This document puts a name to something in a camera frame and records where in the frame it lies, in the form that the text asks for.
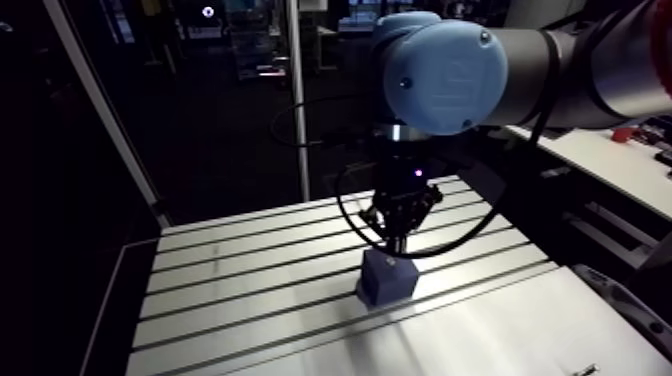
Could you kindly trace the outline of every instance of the blue joint cover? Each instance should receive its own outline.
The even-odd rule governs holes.
[[[433,23],[390,48],[383,79],[387,102],[398,118],[425,133],[453,135],[478,125],[504,93],[506,53],[483,26]]]

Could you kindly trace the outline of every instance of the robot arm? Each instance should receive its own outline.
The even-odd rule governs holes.
[[[374,196],[360,217],[384,241],[353,231],[372,248],[401,258],[431,257],[468,241],[497,214],[458,240],[405,254],[408,233],[441,201],[427,186],[425,140],[479,124],[601,129],[672,112],[672,0],[649,0],[617,12],[579,35],[486,29],[441,21],[430,12],[378,20],[372,64],[379,141],[373,143]]]
[[[609,128],[672,112],[672,1],[645,1],[613,22],[618,16],[576,36],[429,12],[383,17],[373,36],[378,122],[429,135],[531,125],[551,90],[548,128]]]

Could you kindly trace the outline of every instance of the led light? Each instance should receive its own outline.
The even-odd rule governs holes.
[[[212,9],[212,7],[205,7],[205,8],[203,8],[203,10],[201,11],[201,13],[203,13],[203,16],[204,16],[205,18],[210,18],[210,17],[212,17],[212,16],[215,15],[215,10]]]

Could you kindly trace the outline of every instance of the metal table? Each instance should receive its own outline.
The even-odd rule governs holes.
[[[444,200],[409,237],[411,252],[457,238],[490,209],[457,177],[435,182]],[[346,196],[348,212],[371,194]],[[416,261],[413,298],[374,311],[353,294],[363,249],[333,198],[164,231],[127,375],[572,375],[591,364],[672,375],[501,216]]]

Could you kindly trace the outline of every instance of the white surface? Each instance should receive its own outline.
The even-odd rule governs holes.
[[[672,375],[563,268],[232,375],[571,376],[591,364],[596,376]]]
[[[506,129],[525,139],[530,135],[519,127]],[[659,150],[633,140],[619,144],[611,134],[577,129],[557,140],[542,137],[539,146],[672,220],[670,168],[653,159]]]

